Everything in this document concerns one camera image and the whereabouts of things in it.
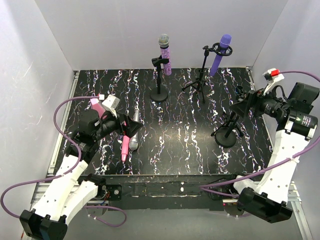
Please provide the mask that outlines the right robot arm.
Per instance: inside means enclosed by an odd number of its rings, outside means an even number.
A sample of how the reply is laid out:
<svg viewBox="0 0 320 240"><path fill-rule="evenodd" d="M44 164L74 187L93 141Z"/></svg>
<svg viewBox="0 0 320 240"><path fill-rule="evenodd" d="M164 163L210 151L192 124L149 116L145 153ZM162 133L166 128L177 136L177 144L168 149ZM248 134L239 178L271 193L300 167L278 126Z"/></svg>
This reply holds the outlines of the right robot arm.
<svg viewBox="0 0 320 240"><path fill-rule="evenodd" d="M319 96L317 87L297 82L288 98L276 96L276 88L263 94L251 91L232 110L244 116L242 109L252 109L255 116L266 114L278 124L275 142L268 166L259 182L242 180L239 176L233 187L239 193L237 208L268 223L291 218L287 207L289 185L299 163L297 153L304 152L318 127L318 119L310 115L313 101Z"/></svg>

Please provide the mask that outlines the round base stand with scissor clamp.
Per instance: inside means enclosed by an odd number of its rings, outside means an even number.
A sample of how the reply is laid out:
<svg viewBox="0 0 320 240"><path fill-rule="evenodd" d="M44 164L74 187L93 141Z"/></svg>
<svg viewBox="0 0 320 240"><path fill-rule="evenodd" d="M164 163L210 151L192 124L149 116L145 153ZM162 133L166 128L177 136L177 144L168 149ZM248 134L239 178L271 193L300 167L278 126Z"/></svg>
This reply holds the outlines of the round base stand with scissor clamp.
<svg viewBox="0 0 320 240"><path fill-rule="evenodd" d="M239 95L247 94L244 91L244 88L241 85L238 85L235 89L236 97ZM242 138L244 136L243 131L238 126L239 116L230 110L230 115L226 115L225 122L218 127L217 130L211 133L211 136L214 137L215 142L224 148L231 148L237 142L236 133L233 131L234 129L238 130L238 135Z"/></svg>

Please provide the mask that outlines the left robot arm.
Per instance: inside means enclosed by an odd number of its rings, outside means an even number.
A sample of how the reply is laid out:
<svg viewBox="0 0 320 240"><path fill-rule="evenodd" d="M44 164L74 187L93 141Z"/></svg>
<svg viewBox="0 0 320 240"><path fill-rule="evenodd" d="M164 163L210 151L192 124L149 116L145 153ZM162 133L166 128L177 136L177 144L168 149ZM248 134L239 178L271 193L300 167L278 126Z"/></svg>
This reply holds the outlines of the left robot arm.
<svg viewBox="0 0 320 240"><path fill-rule="evenodd" d="M112 132L133 137L142 126L123 113L84 111L65 149L58 178L52 180L32 210L24 210L19 217L26 235L36 240L62 240L73 217L91 199L107 193L103 177L91 173L79 180L96 155L99 141Z"/></svg>

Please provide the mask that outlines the silver microphone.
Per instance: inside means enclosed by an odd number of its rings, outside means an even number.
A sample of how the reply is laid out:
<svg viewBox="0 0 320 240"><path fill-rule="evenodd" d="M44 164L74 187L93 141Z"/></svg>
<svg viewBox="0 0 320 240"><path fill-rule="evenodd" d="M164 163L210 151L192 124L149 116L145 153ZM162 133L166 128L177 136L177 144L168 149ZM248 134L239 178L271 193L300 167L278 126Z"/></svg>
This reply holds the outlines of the silver microphone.
<svg viewBox="0 0 320 240"><path fill-rule="evenodd" d="M140 110L139 109L135 110L133 120L136 122L140 121ZM131 151L135 151L139 147L139 139L138 139L139 137L138 136L139 136L139 132L137 131L136 134L133 137L131 137L129 140L128 147Z"/></svg>

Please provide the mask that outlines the purple glitter microphone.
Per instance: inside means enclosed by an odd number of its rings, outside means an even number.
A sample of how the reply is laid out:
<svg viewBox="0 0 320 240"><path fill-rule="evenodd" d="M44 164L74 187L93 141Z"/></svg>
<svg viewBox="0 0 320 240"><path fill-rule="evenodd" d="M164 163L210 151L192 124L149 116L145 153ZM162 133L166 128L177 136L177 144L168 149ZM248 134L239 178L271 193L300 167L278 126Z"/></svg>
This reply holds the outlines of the purple glitter microphone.
<svg viewBox="0 0 320 240"><path fill-rule="evenodd" d="M163 63L164 74L170 76L172 74L172 66L170 60L170 38L167 34L161 34L158 37L158 44L160 47L160 53L162 59L166 59L166 63Z"/></svg>

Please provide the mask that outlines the round base stand with clip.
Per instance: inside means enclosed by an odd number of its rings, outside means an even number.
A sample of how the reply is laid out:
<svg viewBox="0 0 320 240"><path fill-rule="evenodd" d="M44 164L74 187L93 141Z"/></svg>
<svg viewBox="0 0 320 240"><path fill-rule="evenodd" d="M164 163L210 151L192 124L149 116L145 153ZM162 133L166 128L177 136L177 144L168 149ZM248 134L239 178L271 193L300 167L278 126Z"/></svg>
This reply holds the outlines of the round base stand with clip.
<svg viewBox="0 0 320 240"><path fill-rule="evenodd" d="M156 67L156 87L153 88L150 92L150 99L154 102L164 102L168 98L168 91L162 86L162 80L161 80L161 71L162 67L161 64L165 65L169 63L168 58L162 58L160 55L159 57L152 58L151 62L154 67Z"/></svg>

